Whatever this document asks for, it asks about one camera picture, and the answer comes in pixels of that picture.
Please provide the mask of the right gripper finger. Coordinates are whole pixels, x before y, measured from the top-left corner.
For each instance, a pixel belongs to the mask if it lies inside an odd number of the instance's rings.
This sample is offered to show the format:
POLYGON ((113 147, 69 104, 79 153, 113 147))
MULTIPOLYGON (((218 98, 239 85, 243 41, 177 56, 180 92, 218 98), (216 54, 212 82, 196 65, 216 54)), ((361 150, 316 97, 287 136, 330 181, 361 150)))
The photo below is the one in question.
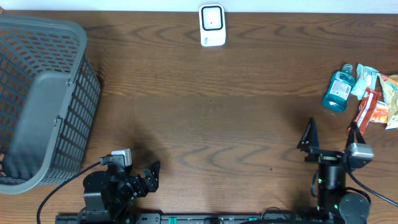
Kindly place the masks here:
POLYGON ((353 121, 348 129, 348 138, 346 141, 346 148, 354 145, 366 144, 366 141, 361 134, 357 122, 353 121))
POLYGON ((297 144, 297 149, 306 153, 316 153, 320 149, 315 118, 310 118, 306 130, 297 144))

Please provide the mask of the small orange tissue pack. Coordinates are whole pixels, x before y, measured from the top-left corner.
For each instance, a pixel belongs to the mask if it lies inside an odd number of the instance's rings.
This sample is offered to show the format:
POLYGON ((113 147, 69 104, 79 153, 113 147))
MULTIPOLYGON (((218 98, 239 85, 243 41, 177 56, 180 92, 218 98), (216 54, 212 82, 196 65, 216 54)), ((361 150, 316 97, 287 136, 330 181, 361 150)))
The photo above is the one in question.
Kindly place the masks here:
POLYGON ((389 105, 385 102, 378 101, 371 115, 370 122, 386 124, 389 115, 389 105))

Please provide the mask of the orange snack bar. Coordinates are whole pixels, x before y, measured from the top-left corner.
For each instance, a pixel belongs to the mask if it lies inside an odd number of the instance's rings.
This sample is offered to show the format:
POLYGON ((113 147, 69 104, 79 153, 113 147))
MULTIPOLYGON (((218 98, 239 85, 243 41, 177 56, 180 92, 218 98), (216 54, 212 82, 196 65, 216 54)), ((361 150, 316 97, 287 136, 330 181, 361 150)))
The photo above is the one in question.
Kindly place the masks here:
POLYGON ((381 97, 381 92, 366 88, 362 100, 359 104, 359 112, 354 118, 359 132, 364 135, 367 125, 370 122, 371 116, 376 109, 377 103, 381 97))

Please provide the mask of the teal mouthwash bottle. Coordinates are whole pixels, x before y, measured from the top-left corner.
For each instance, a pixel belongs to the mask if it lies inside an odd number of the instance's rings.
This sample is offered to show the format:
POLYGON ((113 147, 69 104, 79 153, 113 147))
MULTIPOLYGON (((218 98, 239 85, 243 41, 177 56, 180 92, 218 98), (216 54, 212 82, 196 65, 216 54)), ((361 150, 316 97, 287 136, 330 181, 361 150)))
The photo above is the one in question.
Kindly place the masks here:
POLYGON ((324 107, 339 113, 346 110, 348 97, 355 83, 352 70, 353 66, 346 63, 340 71, 332 75, 329 89, 322 99, 324 107))

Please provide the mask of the pale wet wipes pack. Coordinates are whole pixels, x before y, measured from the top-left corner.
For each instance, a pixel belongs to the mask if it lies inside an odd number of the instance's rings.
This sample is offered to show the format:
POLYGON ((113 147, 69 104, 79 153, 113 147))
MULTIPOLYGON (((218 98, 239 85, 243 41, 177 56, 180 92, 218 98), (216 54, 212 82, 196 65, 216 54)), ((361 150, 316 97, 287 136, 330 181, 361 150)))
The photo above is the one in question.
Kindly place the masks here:
POLYGON ((367 88, 375 89, 378 73, 378 70, 359 63, 356 69, 356 83, 351 90, 351 94, 356 96, 358 100, 362 100, 367 88))

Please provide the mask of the yellow snack bag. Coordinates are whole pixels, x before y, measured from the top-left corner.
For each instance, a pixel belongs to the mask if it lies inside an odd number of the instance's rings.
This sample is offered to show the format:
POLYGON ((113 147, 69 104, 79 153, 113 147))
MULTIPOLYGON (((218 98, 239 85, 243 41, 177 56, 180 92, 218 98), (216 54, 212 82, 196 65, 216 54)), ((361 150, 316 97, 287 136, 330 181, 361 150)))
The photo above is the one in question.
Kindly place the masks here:
POLYGON ((397 75, 378 73, 384 102, 389 105, 386 130, 397 129, 397 75))

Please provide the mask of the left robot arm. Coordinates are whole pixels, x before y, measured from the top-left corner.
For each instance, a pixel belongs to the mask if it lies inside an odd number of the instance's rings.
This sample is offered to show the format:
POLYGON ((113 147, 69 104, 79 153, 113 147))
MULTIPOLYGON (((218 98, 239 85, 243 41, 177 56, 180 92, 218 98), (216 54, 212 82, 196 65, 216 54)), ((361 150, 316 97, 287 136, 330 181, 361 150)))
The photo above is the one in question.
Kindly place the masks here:
POLYGON ((85 208, 77 223, 135 223, 136 216, 129 211, 129 203, 138 197, 145 197, 159 188, 160 161, 143 169, 144 177, 131 175, 123 155, 102 157, 101 166, 106 171, 96 171, 83 180, 85 208))

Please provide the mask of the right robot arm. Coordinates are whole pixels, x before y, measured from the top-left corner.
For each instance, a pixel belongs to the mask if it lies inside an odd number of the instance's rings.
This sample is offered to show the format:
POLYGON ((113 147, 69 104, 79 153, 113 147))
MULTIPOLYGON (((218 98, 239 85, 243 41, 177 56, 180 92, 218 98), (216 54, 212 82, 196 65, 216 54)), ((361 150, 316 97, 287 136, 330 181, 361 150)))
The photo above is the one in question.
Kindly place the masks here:
POLYGON ((346 185, 346 176, 374 157, 358 125, 351 124, 344 151, 330 151, 320 147, 316 121, 310 118, 297 149, 307 154, 305 162, 318 164, 313 177, 318 186, 312 187, 311 194, 317 198, 319 217, 329 223, 366 224, 371 208, 369 194, 346 185))

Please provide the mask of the white barcode scanner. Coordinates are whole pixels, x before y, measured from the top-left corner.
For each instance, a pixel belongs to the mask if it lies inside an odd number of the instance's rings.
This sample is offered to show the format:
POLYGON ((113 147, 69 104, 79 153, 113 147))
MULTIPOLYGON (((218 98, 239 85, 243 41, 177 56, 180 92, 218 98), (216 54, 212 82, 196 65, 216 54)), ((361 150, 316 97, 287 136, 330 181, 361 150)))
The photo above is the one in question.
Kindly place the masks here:
POLYGON ((205 4, 199 9, 200 43, 203 47, 222 46, 226 42, 224 7, 220 4, 205 4))

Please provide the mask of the grey plastic basket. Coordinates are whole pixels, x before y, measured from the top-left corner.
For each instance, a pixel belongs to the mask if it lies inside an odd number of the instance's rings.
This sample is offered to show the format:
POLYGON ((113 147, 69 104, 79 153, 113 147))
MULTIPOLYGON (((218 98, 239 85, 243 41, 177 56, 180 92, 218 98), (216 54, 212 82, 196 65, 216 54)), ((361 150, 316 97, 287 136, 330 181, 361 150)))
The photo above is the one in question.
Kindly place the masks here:
POLYGON ((58 185, 81 167, 101 95, 74 22, 1 16, 1 193, 58 185))

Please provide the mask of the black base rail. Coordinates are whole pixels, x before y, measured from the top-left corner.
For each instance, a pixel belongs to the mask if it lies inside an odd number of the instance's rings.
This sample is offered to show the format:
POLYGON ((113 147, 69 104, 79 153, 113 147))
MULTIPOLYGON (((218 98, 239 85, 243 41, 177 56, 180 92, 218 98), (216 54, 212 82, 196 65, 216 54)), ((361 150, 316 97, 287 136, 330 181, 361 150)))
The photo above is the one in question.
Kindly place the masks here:
POLYGON ((264 215, 232 215, 232 214, 206 214, 206 215, 179 215, 159 213, 141 213, 128 215, 117 221, 118 223, 135 224, 239 224, 239 223, 366 223, 363 215, 359 217, 338 218, 329 216, 326 220, 304 215, 283 214, 281 212, 266 213, 264 215))

